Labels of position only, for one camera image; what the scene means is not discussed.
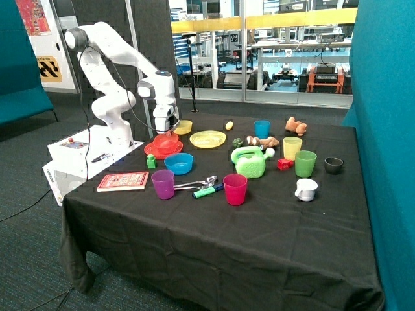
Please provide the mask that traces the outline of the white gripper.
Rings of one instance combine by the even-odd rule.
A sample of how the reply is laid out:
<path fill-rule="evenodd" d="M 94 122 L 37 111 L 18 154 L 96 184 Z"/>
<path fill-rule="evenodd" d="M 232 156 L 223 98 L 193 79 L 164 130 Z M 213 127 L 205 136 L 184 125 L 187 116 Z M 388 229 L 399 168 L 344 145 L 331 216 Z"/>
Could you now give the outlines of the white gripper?
<path fill-rule="evenodd" d="M 180 116 L 178 107 L 175 104 L 156 104 L 153 111 L 154 125 L 158 133 L 165 133 L 171 136 L 179 124 Z"/>

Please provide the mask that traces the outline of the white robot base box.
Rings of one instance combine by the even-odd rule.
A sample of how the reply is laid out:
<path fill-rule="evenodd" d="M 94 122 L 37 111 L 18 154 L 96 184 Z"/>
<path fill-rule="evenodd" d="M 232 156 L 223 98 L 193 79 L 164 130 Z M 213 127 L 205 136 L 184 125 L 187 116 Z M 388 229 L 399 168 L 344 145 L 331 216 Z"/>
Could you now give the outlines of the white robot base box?
<path fill-rule="evenodd" d="M 43 166 L 43 172 L 57 204 L 61 206 L 66 194 L 142 144 L 132 141 L 126 146 L 117 145 L 106 126 L 94 125 L 48 145 L 52 160 Z M 110 157 L 91 162 L 101 154 L 110 154 Z"/>

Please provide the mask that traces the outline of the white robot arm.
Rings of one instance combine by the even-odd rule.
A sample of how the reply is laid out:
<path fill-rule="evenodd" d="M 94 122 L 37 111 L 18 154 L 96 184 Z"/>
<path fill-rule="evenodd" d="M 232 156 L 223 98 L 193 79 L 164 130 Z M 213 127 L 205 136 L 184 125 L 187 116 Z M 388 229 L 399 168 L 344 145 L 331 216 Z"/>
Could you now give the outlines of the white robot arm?
<path fill-rule="evenodd" d="M 164 134 L 176 129 L 180 116 L 170 72 L 160 71 L 105 22 L 71 28 L 65 33 L 65 40 L 71 50 L 78 52 L 78 62 L 92 88 L 104 94 L 91 107 L 94 115 L 106 123 L 114 146 L 133 145 L 130 123 L 121 114 L 135 105 L 136 98 L 114 80 L 103 56 L 113 63 L 131 65 L 142 71 L 146 77 L 137 83 L 137 92 L 143 99 L 156 101 L 155 130 Z"/>

